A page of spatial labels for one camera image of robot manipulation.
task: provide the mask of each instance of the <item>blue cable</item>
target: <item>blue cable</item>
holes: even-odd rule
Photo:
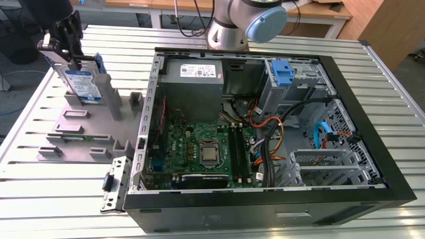
[[[22,110],[24,108],[25,108],[25,106],[24,106],[24,107],[21,107],[21,108],[18,108],[18,109],[17,109],[17,110],[14,110],[14,111],[0,113],[0,116],[9,115],[9,114],[12,114],[12,113],[14,113],[14,112],[17,112],[17,111]]]
[[[320,143],[320,138],[318,138],[318,127],[322,126],[325,129],[326,133],[332,133],[333,135],[337,135],[338,133],[336,131],[333,131],[328,125],[326,122],[317,122],[314,124],[314,128],[313,128],[313,138],[314,138],[314,144],[316,144],[316,148],[321,147],[321,143]]]

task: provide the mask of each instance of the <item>green circuit board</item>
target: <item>green circuit board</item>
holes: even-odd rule
[[[153,174],[156,189],[170,189],[169,175],[172,174],[225,174],[232,178],[232,162],[228,146],[228,125],[216,124],[172,124],[168,130],[168,149],[162,171]],[[253,138],[252,128],[242,128],[246,145],[246,161],[249,162],[249,140]],[[201,164],[202,144],[218,146],[220,162],[214,166]],[[229,181],[229,188],[256,187],[250,168],[250,183]]]

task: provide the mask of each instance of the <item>aluminum table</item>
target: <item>aluminum table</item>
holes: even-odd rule
[[[90,25],[85,54],[100,52],[121,95],[145,92],[153,48],[205,48],[205,38],[178,31]],[[168,238],[411,238],[425,237],[425,115],[376,53],[358,41],[302,37],[249,43],[252,51],[329,55],[360,100],[418,199],[341,226],[158,234]],[[98,213],[108,164],[36,159],[65,105],[65,88],[50,69],[0,147],[0,238],[114,238],[146,234],[126,214]]]

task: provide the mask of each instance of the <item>sticker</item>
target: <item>sticker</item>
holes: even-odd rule
[[[262,173],[256,173],[254,178],[256,178],[256,180],[262,181],[264,174]]]
[[[258,115],[260,115],[261,112],[262,112],[262,110],[261,110],[257,106],[253,108],[253,111],[256,111]]]
[[[92,8],[102,9],[105,6],[106,0],[80,0],[80,3]]]
[[[129,6],[148,7],[146,4],[130,3]]]
[[[193,65],[193,64],[181,65],[180,77],[216,78],[214,65]]]
[[[101,99],[96,85],[92,83],[93,75],[88,71],[65,71],[69,84],[77,96],[86,101]]]

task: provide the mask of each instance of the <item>table leg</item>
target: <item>table leg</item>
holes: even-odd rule
[[[345,22],[345,19],[334,19],[334,23],[329,27],[325,38],[337,39]]]
[[[0,91],[8,91],[10,89],[10,85],[5,79],[0,77]]]
[[[161,10],[150,9],[149,14],[150,14],[152,28],[162,28]]]

